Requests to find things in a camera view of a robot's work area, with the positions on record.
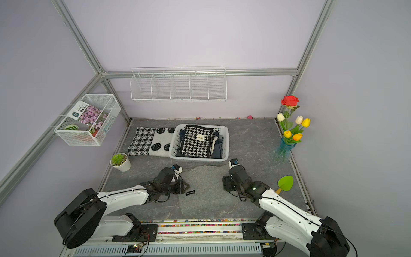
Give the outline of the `navy grey plaid scarf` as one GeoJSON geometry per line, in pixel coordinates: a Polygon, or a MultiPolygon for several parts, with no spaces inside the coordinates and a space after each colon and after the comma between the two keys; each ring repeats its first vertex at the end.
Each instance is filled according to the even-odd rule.
{"type": "MultiPolygon", "coordinates": [[[[180,135],[180,144],[177,149],[176,157],[185,157],[185,155],[182,153],[183,150],[183,143],[184,143],[184,138],[185,138],[185,130],[181,129],[179,132],[180,135]]],[[[222,151],[223,151],[223,142],[224,138],[219,136],[219,132],[214,132],[213,138],[215,138],[213,150],[211,153],[210,158],[222,158],[222,151]]]]}

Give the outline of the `white plastic perforated basket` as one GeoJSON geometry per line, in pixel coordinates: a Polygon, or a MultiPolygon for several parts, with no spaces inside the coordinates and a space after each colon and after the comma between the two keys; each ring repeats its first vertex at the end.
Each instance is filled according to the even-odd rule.
{"type": "Polygon", "coordinates": [[[227,127],[180,124],[171,139],[169,157],[182,161],[223,162],[228,159],[229,150],[227,127]]]}

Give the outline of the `black white houndstooth scarf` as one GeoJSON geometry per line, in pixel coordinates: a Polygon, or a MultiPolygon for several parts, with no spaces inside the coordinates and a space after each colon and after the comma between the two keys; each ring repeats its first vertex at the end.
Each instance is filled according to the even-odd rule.
{"type": "Polygon", "coordinates": [[[182,153],[185,157],[210,158],[215,138],[214,129],[198,125],[185,126],[185,138],[182,153]]]}

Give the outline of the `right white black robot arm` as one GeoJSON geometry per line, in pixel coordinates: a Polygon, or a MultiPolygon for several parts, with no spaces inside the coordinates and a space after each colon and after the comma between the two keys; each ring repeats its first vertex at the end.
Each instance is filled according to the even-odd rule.
{"type": "Polygon", "coordinates": [[[250,200],[264,213],[255,225],[273,238],[279,238],[310,257],[346,257],[351,248],[338,223],[303,211],[282,198],[261,181],[254,181],[233,159],[224,189],[241,201],[250,200]]]}

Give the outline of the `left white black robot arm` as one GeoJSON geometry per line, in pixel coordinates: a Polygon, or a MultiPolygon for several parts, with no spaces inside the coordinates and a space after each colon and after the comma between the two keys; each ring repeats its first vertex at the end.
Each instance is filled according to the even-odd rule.
{"type": "Polygon", "coordinates": [[[121,216],[113,213],[130,206],[159,203],[161,196],[184,194],[189,184],[180,175],[182,171],[178,165],[164,168],[153,181],[123,190],[83,190],[54,219],[62,244],[73,249],[91,239],[106,237],[114,243],[153,242],[158,230],[156,225],[143,225],[132,213],[121,216]]]}

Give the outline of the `green leaf shaped spatula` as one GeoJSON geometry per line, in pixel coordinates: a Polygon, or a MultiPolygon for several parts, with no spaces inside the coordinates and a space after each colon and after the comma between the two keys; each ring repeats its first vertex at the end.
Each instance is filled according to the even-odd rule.
{"type": "Polygon", "coordinates": [[[276,193],[280,194],[281,192],[288,192],[293,187],[293,183],[293,176],[284,176],[280,178],[277,182],[278,189],[276,190],[276,193]]]}

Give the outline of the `small potted green plant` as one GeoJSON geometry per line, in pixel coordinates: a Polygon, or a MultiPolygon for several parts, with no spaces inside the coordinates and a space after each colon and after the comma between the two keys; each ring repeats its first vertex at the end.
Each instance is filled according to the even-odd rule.
{"type": "Polygon", "coordinates": [[[121,172],[129,171],[131,168],[130,160],[124,153],[114,155],[110,160],[110,165],[121,172]]]}

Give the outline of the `yellow tulip lower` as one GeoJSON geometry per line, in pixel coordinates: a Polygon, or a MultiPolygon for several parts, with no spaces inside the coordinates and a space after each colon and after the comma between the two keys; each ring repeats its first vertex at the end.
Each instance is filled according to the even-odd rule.
{"type": "Polygon", "coordinates": [[[293,136],[292,132],[289,130],[284,131],[283,136],[288,139],[291,138],[293,136]]]}

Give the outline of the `white tulip left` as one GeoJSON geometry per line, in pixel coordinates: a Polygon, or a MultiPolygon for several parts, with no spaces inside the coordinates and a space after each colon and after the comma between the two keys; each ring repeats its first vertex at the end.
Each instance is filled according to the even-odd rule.
{"type": "Polygon", "coordinates": [[[277,114],[277,121],[283,122],[285,121],[285,116],[282,113],[277,114]]]}

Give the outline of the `yellow tulip upper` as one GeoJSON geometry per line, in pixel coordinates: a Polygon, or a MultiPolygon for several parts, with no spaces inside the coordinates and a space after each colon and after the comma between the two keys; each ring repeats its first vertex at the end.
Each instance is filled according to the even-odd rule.
{"type": "Polygon", "coordinates": [[[310,126],[310,118],[306,118],[302,121],[301,125],[303,127],[309,127],[310,126]]]}

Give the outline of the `red artificial rose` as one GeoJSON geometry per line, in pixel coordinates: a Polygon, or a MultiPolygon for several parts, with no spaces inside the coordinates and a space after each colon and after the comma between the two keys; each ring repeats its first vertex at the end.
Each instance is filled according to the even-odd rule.
{"type": "Polygon", "coordinates": [[[284,96],[284,98],[281,100],[281,104],[288,108],[296,107],[298,103],[299,103],[299,99],[295,97],[294,95],[284,96]]]}

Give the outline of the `flower picture seed packet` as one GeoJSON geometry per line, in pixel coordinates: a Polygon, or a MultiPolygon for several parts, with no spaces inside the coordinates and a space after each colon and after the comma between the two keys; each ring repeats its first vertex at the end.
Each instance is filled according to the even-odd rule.
{"type": "Polygon", "coordinates": [[[67,117],[99,130],[108,118],[108,113],[86,102],[78,101],[68,112],[67,117]]]}

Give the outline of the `aluminium mounting rail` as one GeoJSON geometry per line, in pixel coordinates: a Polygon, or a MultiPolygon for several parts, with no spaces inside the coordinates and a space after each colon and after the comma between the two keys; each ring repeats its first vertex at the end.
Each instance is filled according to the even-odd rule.
{"type": "Polygon", "coordinates": [[[167,221],[157,224],[154,242],[114,243],[111,238],[96,238],[77,248],[64,248],[62,257],[188,257],[225,255],[238,257],[254,255],[277,257],[284,246],[291,245],[276,238],[272,240],[245,241],[242,223],[250,220],[167,221]]]}

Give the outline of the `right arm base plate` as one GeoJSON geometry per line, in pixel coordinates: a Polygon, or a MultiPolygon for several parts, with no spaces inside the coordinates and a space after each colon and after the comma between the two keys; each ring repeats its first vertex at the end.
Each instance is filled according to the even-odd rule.
{"type": "Polygon", "coordinates": [[[243,240],[245,241],[258,241],[258,240],[272,240],[276,238],[270,236],[265,228],[257,223],[242,223],[241,230],[243,233],[243,240]]]}

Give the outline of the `white mesh wall box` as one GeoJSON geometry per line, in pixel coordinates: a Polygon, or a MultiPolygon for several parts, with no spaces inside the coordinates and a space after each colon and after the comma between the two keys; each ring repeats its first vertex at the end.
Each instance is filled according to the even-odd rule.
{"type": "Polygon", "coordinates": [[[54,132],[69,146],[100,146],[121,107],[112,94],[86,94],[67,112],[54,132]]]}

